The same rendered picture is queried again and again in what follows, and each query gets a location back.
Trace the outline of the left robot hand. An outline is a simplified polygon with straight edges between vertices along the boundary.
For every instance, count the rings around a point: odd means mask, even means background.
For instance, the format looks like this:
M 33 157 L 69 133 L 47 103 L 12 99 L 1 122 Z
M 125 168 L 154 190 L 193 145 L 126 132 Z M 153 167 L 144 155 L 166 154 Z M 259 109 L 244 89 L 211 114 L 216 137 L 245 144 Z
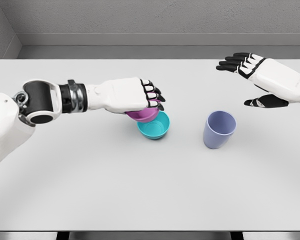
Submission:
M 104 82 L 102 86 L 105 90 L 104 108 L 111 113 L 165 110 L 163 103 L 166 100 L 150 80 L 138 77 L 115 79 Z

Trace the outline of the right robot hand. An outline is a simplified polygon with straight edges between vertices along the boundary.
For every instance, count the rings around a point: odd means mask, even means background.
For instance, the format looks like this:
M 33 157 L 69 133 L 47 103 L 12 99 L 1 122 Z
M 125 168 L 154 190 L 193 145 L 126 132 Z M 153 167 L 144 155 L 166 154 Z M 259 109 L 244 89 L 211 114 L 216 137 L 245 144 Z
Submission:
M 300 73 L 272 58 L 238 52 L 225 57 L 216 69 L 236 73 L 268 93 L 246 100 L 245 106 L 272 109 L 299 103 L 296 85 Z

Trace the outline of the lavender cup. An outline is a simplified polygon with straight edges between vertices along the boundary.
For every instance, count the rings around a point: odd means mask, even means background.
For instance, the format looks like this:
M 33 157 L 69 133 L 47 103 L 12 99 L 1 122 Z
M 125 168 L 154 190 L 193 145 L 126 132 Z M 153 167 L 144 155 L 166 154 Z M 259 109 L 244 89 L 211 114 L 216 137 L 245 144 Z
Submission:
M 217 110 L 211 112 L 205 122 L 203 142 L 209 149 L 219 149 L 227 143 L 237 128 L 232 114 Z

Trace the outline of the teal bowl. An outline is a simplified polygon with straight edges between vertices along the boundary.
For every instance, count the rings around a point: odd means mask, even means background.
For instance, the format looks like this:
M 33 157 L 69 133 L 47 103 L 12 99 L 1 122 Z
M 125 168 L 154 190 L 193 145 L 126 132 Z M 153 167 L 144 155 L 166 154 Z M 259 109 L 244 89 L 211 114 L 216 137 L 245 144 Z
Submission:
M 159 140 L 164 137 L 170 129 L 170 125 L 170 118 L 164 111 L 160 111 L 152 121 L 137 122 L 139 132 L 150 140 Z

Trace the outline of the purple bowl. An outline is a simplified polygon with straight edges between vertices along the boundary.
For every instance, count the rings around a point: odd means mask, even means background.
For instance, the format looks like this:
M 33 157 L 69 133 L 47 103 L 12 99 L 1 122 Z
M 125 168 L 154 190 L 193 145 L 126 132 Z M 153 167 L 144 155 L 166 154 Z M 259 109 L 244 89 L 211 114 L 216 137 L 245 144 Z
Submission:
M 159 111 L 157 107 L 149 107 L 140 111 L 127 111 L 125 114 L 137 122 L 148 123 L 158 116 Z

